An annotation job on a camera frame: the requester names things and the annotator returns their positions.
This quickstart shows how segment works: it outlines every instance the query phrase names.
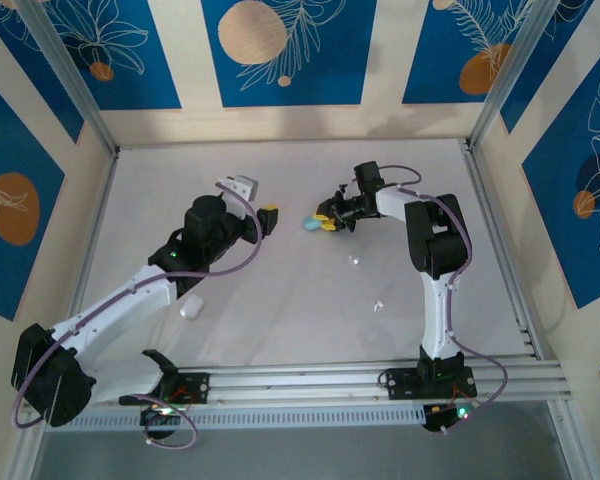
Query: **white small object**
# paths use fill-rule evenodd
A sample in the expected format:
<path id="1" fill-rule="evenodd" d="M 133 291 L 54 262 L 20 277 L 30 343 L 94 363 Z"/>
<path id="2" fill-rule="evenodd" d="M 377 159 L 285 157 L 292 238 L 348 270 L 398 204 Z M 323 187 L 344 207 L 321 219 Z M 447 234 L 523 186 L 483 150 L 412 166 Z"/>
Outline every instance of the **white small object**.
<path id="1" fill-rule="evenodd" d="M 256 180 L 252 180 L 243 175 L 237 175 L 235 178 L 221 178 L 219 179 L 219 182 L 247 202 L 252 202 L 256 198 L 256 193 L 258 191 L 258 182 Z M 227 205 L 228 213 L 235 215 L 240 220 L 245 219 L 247 209 L 239 200 L 232 195 L 224 195 L 222 199 Z"/>
<path id="2" fill-rule="evenodd" d="M 193 320 L 198 316 L 203 305 L 204 300 L 202 300 L 202 298 L 195 294 L 190 295 L 189 298 L 185 300 L 184 305 L 182 305 L 180 315 L 186 319 Z"/>

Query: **beige circle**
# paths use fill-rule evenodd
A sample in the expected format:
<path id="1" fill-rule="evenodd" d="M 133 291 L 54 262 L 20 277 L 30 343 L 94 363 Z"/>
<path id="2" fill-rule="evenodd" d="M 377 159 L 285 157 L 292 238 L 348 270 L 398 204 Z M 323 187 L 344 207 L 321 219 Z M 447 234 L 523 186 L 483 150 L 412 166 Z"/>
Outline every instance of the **beige circle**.
<path id="1" fill-rule="evenodd" d="M 451 5 L 456 3 L 456 0 L 433 0 L 432 3 L 433 8 L 436 10 L 446 10 L 447 8 L 451 7 Z"/>
<path id="2" fill-rule="evenodd" d="M 48 2 L 49 0 L 38 0 L 38 3 Z M 15 10 L 16 6 L 13 0 L 0 0 L 0 5 L 7 7 L 10 10 Z"/>
<path id="3" fill-rule="evenodd" d="M 289 85 L 291 85 L 291 77 L 287 77 L 286 75 L 281 76 L 278 79 L 278 85 L 280 85 L 281 87 L 288 87 Z"/>
<path id="4" fill-rule="evenodd" d="M 287 45 L 287 29 L 280 16 L 254 0 L 231 7 L 218 24 L 218 36 L 229 58 L 243 65 L 273 60 Z"/>

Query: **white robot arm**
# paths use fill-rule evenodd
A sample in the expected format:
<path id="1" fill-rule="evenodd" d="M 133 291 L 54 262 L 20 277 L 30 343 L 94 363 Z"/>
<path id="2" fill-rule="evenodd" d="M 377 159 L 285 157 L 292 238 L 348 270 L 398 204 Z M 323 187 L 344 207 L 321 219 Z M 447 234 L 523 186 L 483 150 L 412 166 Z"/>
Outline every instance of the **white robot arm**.
<path id="1" fill-rule="evenodd" d="M 419 201 L 418 198 L 400 191 L 399 186 L 383 188 L 376 193 L 378 213 L 406 224 L 405 205 Z M 434 279 L 429 273 L 421 272 L 424 284 L 425 325 L 422 349 L 429 358 L 452 358 L 460 349 L 451 341 L 446 325 L 447 285 L 453 272 L 441 274 Z"/>
<path id="2" fill-rule="evenodd" d="M 367 218 L 393 217 L 404 222 L 411 262 L 424 283 L 425 333 L 418 367 L 386 372 L 393 382 L 388 388 L 389 397 L 452 398 L 456 388 L 475 396 L 473 374 L 464 366 L 464 355 L 453 341 L 447 322 L 448 284 L 465 265 L 468 251 L 461 233 L 438 203 L 444 204 L 465 228 L 456 197 L 446 194 L 435 201 L 422 201 L 400 185 L 387 185 L 376 162 L 358 165 L 354 171 L 360 194 L 352 196 L 350 184 L 341 185 L 332 198 L 318 206 L 313 219 L 331 232 L 353 232 L 356 222 Z"/>
<path id="3" fill-rule="evenodd" d="M 49 425 L 64 425 L 92 403 L 125 395 L 172 398 L 178 385 L 194 381 L 155 350 L 117 362 L 98 358 L 125 331 L 182 297 L 204 277 L 237 270 L 209 273 L 210 265 L 239 239 L 259 244 L 273 231 L 277 207 L 257 213 L 247 208 L 257 182 L 227 177 L 218 186 L 231 194 L 198 197 L 185 214 L 184 227 L 174 231 L 125 285 L 50 330 L 34 324 L 22 333 L 11 383 L 24 390 L 24 398 Z M 189 297 L 187 302 L 191 301 L 200 299 Z M 204 384 L 196 389 L 204 400 L 208 375 L 195 381 Z"/>

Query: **white table surface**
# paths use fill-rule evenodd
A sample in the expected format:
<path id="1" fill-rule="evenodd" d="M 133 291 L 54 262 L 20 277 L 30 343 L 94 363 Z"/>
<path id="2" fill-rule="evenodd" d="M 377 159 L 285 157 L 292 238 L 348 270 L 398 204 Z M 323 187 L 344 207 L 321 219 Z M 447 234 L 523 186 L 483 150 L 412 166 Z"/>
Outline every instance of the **white table surface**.
<path id="1" fill-rule="evenodd" d="M 454 296 L 454 329 L 473 349 L 522 354 L 525 346 L 455 140 L 224 143 L 125 150 L 107 205 L 83 306 L 126 282 L 169 234 L 191 202 L 215 194 L 219 177 L 260 182 L 253 202 L 277 203 L 279 224 L 247 268 L 207 279 L 194 290 L 205 305 L 180 317 L 184 299 L 130 330 L 109 358 L 158 348 L 178 366 L 259 365 L 417 358 L 424 332 L 420 274 L 411 265 L 406 229 L 385 218 L 356 231 L 308 232 L 302 226 L 353 167 L 400 163 L 424 176 L 418 189 L 454 193 L 474 245 L 474 262 Z M 409 178 L 383 171 L 386 181 Z M 236 244 L 213 270 L 233 266 L 253 248 Z M 354 265 L 349 256 L 360 257 Z M 377 300 L 384 308 L 374 313 Z"/>

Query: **metal extrusion bar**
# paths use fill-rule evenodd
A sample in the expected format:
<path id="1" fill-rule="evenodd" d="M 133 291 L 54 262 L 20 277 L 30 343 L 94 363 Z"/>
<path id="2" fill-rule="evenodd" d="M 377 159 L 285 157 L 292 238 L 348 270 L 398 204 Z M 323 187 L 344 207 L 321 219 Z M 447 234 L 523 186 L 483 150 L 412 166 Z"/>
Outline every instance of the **metal extrusion bar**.
<path id="1" fill-rule="evenodd" d="M 531 6 L 529 16 L 520 28 L 509 55 L 485 99 L 478 120 L 471 130 L 469 145 L 472 150 L 480 144 L 491 122 L 500 112 L 559 4 L 560 0 L 542 0 L 535 1 Z"/>
<path id="2" fill-rule="evenodd" d="M 519 320 L 528 328 L 536 356 L 541 360 L 555 358 L 549 342 L 540 333 L 542 331 L 541 328 L 538 328 L 540 317 L 535 311 L 533 303 L 526 301 L 527 294 L 520 283 L 519 279 L 521 277 L 517 272 L 514 257 L 511 254 L 510 245 L 512 245 L 512 240 L 507 235 L 508 230 L 506 227 L 498 220 L 499 218 L 504 218 L 502 206 L 493 191 L 488 174 L 485 172 L 481 150 L 478 148 L 470 152 L 465 145 L 463 152 L 467 171 L 473 183 L 478 203 L 482 209 L 487 231 L 491 237 L 491 243 L 498 259 L 500 271 L 516 314 Z"/>
<path id="3" fill-rule="evenodd" d="M 569 400 L 571 393 L 557 361 L 500 358 L 509 373 L 501 401 Z M 416 362 L 371 362 L 346 365 L 289 367 L 195 368 L 211 374 L 206 408 L 327 407 L 395 404 L 378 376 L 387 368 L 413 368 Z M 501 385 L 502 372 L 491 363 L 469 359 L 479 401 L 488 399 Z M 433 399 L 405 404 L 435 404 Z"/>
<path id="4" fill-rule="evenodd" d="M 575 401 L 547 402 L 571 477 L 600 480 L 600 458 L 580 418 Z"/>
<path id="5" fill-rule="evenodd" d="M 28 422 L 37 415 L 36 412 L 23 412 L 20 414 L 20 420 Z M 16 445 L 11 452 L 11 458 L 2 471 L 1 480 L 31 478 L 44 431 L 44 428 L 40 426 L 20 432 Z"/>
<path id="6" fill-rule="evenodd" d="M 421 405 L 374 405 L 304 408 L 196 408 L 187 414 L 199 430 L 250 428 L 364 427 L 422 425 L 426 422 Z M 135 431 L 140 427 L 139 410 L 91 409 L 53 432 Z M 182 430 L 188 426 L 172 417 L 152 430 Z"/>
<path id="7" fill-rule="evenodd" d="M 91 266 L 93 264 L 93 258 L 96 253 L 96 245 L 98 243 L 98 238 L 100 236 L 100 229 L 102 227 L 102 222 L 104 221 L 104 214 L 107 209 L 107 202 L 109 200 L 109 194 L 111 193 L 111 187 L 113 185 L 113 179 L 116 174 L 116 168 L 118 166 L 118 155 L 113 159 L 113 163 L 111 163 L 109 167 L 109 172 L 107 174 L 107 181 L 102 189 L 100 194 L 99 202 L 98 202 L 98 210 L 96 211 L 96 216 L 93 221 L 93 225 L 91 227 L 89 233 L 89 244 L 87 245 L 87 250 L 85 252 L 84 261 L 82 262 L 82 267 L 80 269 L 80 275 L 78 276 L 78 281 L 76 283 L 76 288 L 74 289 L 73 296 L 71 298 L 71 303 L 69 304 L 69 314 L 67 318 L 71 318 L 74 315 L 77 315 L 80 310 L 82 310 L 82 301 L 84 300 L 84 292 L 87 289 L 87 282 L 89 280 L 89 274 L 91 273 Z"/>
<path id="8" fill-rule="evenodd" d="M 112 156 L 115 155 L 117 148 L 113 136 L 102 119 L 87 84 L 45 13 L 42 3 L 37 0 L 13 0 L 13 3 L 80 115 L 91 125 L 103 148 Z"/>

